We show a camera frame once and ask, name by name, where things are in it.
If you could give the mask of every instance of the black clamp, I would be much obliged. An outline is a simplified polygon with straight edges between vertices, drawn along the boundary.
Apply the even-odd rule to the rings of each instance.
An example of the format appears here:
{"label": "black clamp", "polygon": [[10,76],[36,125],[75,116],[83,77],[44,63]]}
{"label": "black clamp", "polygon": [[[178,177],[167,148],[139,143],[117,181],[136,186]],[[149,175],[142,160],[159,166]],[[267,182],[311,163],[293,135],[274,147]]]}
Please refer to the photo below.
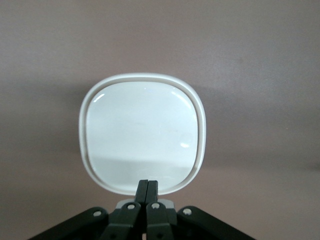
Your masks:
{"label": "black clamp", "polygon": [[29,240],[253,240],[195,206],[176,212],[158,199],[158,182],[141,180],[134,199],[120,201],[108,214],[93,207]]}

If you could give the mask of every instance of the gray background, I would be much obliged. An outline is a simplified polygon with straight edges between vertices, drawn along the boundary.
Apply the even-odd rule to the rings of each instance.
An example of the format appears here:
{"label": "gray background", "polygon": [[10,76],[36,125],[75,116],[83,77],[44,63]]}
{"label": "gray background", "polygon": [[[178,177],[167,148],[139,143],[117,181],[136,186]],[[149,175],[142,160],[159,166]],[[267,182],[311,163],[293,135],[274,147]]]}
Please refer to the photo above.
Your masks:
{"label": "gray background", "polygon": [[0,239],[127,198],[87,174],[78,116],[121,73],[202,99],[203,166],[165,195],[257,239],[320,239],[320,1],[0,1]]}

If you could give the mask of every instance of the metal screw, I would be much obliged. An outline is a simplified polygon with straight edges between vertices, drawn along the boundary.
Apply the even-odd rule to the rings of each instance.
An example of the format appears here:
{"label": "metal screw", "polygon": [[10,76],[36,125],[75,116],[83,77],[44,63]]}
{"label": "metal screw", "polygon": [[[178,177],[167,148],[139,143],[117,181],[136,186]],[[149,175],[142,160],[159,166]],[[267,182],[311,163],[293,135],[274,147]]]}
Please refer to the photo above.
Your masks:
{"label": "metal screw", "polygon": [[152,207],[153,209],[159,209],[159,208],[160,208],[160,204],[157,203],[157,202],[155,202],[155,203],[152,203],[151,207]]}
{"label": "metal screw", "polygon": [[94,217],[99,217],[101,214],[102,214],[101,211],[95,211],[95,212],[93,213],[93,216],[94,216]]}
{"label": "metal screw", "polygon": [[187,216],[190,216],[190,215],[192,214],[192,211],[191,211],[191,209],[189,209],[189,208],[183,209],[182,212],[183,212],[184,215],[187,215]]}
{"label": "metal screw", "polygon": [[127,208],[130,210],[130,209],[134,209],[136,206],[134,204],[130,204],[127,206]]}

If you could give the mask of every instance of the silver screw head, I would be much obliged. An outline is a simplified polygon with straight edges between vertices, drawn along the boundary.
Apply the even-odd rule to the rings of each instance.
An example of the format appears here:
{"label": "silver screw head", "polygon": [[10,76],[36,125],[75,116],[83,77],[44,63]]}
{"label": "silver screw head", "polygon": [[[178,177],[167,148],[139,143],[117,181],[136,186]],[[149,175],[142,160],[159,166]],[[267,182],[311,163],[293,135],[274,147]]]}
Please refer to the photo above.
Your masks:
{"label": "silver screw head", "polygon": [[152,207],[153,209],[159,209],[159,208],[160,208],[160,204],[157,203],[157,202],[155,202],[155,203],[152,203],[151,207]]}
{"label": "silver screw head", "polygon": [[183,212],[184,215],[187,215],[187,216],[190,216],[190,215],[192,214],[192,211],[191,211],[191,209],[189,209],[189,208],[183,209],[182,212]]}
{"label": "silver screw head", "polygon": [[129,210],[131,210],[131,209],[134,209],[136,206],[134,205],[134,204],[129,204],[128,206],[127,206],[127,208],[129,209]]}
{"label": "silver screw head", "polygon": [[99,217],[101,214],[102,214],[101,211],[95,211],[95,212],[93,213],[93,216],[94,216],[94,217]]}

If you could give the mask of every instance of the reflective surface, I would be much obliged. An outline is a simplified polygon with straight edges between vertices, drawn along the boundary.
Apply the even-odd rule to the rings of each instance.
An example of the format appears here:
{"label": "reflective surface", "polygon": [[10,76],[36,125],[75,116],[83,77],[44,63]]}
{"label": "reflective surface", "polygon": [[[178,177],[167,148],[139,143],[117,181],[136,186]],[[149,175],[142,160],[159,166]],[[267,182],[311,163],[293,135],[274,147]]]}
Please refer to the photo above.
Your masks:
{"label": "reflective surface", "polygon": [[80,140],[86,142],[81,151],[99,185],[134,195],[139,180],[157,180],[159,194],[165,194],[193,179],[202,162],[196,163],[198,117],[183,91],[162,82],[120,82],[86,98],[87,104],[80,115],[86,117],[85,130],[80,129]]}

